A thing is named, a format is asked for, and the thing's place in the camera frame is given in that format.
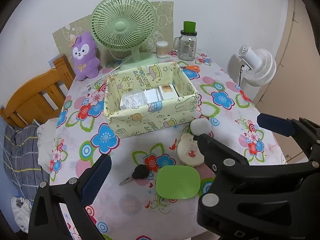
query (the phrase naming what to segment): floral tablecloth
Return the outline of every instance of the floral tablecloth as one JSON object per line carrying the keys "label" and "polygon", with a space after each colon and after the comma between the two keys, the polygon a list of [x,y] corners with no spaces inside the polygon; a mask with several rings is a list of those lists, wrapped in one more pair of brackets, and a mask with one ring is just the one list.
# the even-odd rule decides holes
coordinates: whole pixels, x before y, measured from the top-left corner
{"label": "floral tablecloth", "polygon": [[[200,52],[195,61],[183,62],[169,52],[161,61],[178,62],[201,94],[195,117],[210,121],[211,136],[245,156],[251,165],[285,163],[273,134],[257,125],[259,112],[251,100],[209,56]],[[177,144],[183,133],[190,132],[189,124],[176,125],[168,117],[166,129],[118,138],[103,114],[106,79],[100,79],[118,64],[105,66],[95,79],[73,82],[57,124],[50,184],[79,177],[100,154],[110,154],[111,172],[93,204],[86,207],[106,239],[171,240],[201,234],[205,229],[196,222],[198,195],[188,200],[163,199],[155,187],[161,167],[183,165]],[[148,178],[119,186],[138,164],[148,166]],[[196,169],[200,195],[212,184],[214,173],[205,164]],[[73,238],[79,239],[66,206],[62,204],[61,209]]]}

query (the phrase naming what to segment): chair backrest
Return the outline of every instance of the chair backrest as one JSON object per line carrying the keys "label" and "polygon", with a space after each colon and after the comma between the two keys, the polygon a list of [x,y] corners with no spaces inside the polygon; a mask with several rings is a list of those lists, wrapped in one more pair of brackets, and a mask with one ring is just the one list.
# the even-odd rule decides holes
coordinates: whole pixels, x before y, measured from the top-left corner
{"label": "chair backrest", "polygon": [[[0,115],[7,123],[23,128],[26,126],[25,122],[31,124],[33,119],[45,123],[48,119],[59,116],[66,97],[58,82],[62,81],[69,90],[75,74],[65,55],[53,63],[55,68],[26,82],[13,94],[5,109],[0,109]],[[48,93],[58,107],[57,110],[51,107],[42,92]]]}

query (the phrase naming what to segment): plaid blanket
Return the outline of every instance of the plaid blanket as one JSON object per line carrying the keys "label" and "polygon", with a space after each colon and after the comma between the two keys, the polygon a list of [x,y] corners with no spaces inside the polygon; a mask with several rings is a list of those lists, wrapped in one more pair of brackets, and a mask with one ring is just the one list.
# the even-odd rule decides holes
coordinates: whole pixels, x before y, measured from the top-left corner
{"label": "plaid blanket", "polygon": [[4,170],[9,179],[30,200],[34,200],[40,182],[49,181],[49,174],[38,164],[37,126],[21,129],[7,125],[4,135]]}

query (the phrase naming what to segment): plush toy bow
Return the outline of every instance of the plush toy bow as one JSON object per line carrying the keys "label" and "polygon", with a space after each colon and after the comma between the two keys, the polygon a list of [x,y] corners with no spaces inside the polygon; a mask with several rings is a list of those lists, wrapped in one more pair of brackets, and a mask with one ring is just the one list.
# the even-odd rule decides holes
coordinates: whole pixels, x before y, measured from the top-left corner
{"label": "plush toy bow", "polygon": [[80,69],[80,72],[84,69],[86,65],[85,64],[82,64],[81,66],[78,66],[78,69]]}

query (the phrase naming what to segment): white ball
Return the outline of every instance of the white ball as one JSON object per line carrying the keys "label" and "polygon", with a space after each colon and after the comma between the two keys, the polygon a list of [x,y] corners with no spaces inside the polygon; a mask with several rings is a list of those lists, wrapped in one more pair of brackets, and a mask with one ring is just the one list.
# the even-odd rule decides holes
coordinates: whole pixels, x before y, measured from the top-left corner
{"label": "white ball", "polygon": [[191,121],[190,129],[193,135],[208,134],[211,132],[211,123],[208,119],[199,118]]}

